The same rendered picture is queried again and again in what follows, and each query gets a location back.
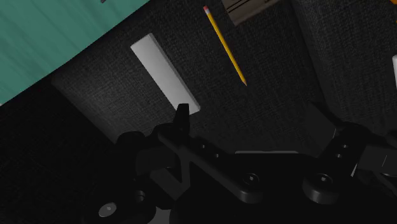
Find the white flat rectangular bar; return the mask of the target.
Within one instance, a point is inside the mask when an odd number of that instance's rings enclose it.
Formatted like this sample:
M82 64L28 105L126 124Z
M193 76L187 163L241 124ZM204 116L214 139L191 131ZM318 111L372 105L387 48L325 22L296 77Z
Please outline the white flat rectangular bar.
M191 115L200 111L199 103L152 33L130 48L174 109L184 103L189 105Z

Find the beige box with dark lines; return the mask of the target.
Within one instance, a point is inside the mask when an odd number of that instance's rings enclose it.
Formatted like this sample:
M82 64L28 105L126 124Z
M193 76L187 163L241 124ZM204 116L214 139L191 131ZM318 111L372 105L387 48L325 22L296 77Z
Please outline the beige box with dark lines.
M221 0L234 25L259 14L280 0Z

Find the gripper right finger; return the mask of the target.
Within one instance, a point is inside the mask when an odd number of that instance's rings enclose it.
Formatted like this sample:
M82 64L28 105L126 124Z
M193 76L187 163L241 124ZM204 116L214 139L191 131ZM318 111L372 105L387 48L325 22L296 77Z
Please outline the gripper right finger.
M302 183L305 196L321 205L384 200L397 205L397 139L343 122L309 103L305 124L321 153Z

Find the dark grey fabric sofa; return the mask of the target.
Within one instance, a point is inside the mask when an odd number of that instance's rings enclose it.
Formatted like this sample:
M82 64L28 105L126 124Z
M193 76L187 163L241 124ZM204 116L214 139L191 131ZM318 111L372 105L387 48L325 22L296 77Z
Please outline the dark grey fabric sofa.
M203 6L235 57L241 82ZM84 224L129 131L174 117L130 46L152 33L200 105L191 133L229 153L318 155L309 102L397 129L397 5L280 0L234 25L221 0L0 0L0 224Z

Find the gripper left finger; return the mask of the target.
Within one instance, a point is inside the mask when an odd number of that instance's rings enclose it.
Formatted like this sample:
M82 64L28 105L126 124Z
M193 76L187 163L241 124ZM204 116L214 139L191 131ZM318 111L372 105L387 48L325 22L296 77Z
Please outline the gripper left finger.
M149 136L125 132L116 146L132 154L138 176L150 174L174 199L170 224L258 224L258 173L237 155L192 138L187 104L178 106L171 123L157 125Z

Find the yellow pencil with red eraser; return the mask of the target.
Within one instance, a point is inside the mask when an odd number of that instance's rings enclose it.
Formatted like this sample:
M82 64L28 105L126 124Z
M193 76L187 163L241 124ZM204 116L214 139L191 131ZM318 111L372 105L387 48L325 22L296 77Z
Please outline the yellow pencil with red eraser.
M207 15L207 17L208 17L208 19L209 19L209 21L210 21L210 23L211 23L216 35L218 36L223 48L225 49L226 54L228 55L228 58L230 59L231 63L233 64L234 69L236 70L241 82L243 82L243 84L246 86L247 85L246 78L244 77L244 75L243 75L243 73L242 73L242 71L241 71L241 69L240 69L235 57L233 56L228 44L226 43L226 41L225 41L225 39L224 39L224 37L223 37L219 27L218 27L213 15L212 15L209 7L205 5L205 6L203 6L203 10L204 10L205 14Z

